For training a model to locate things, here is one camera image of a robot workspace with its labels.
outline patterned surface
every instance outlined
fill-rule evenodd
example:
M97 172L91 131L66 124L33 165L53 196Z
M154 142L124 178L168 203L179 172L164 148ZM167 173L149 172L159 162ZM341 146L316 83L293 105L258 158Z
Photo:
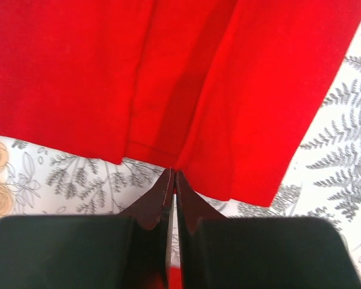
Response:
M0 137L0 217L117 214L161 172L130 159L116 166ZM340 232L361 276L361 26L271 207L206 200L232 217L325 218ZM171 260L179 265L176 230Z

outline red cloth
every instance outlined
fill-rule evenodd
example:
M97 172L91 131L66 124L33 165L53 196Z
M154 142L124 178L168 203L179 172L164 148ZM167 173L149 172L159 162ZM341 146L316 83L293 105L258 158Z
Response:
M361 0L0 0L0 135L269 205Z

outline folded red fabric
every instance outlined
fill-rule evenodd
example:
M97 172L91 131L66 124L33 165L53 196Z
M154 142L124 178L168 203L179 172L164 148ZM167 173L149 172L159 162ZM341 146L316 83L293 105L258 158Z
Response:
M0 0L0 135L267 206L361 0Z

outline floral tablecloth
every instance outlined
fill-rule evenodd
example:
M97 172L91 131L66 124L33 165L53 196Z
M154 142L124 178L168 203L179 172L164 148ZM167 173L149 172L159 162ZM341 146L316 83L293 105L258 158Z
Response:
M0 136L0 217L117 214L148 191L162 170L130 159L115 165L81 158ZM361 277L361 24L271 207L206 200L231 217L325 218L341 234ZM179 266L176 222L174 227L171 261Z

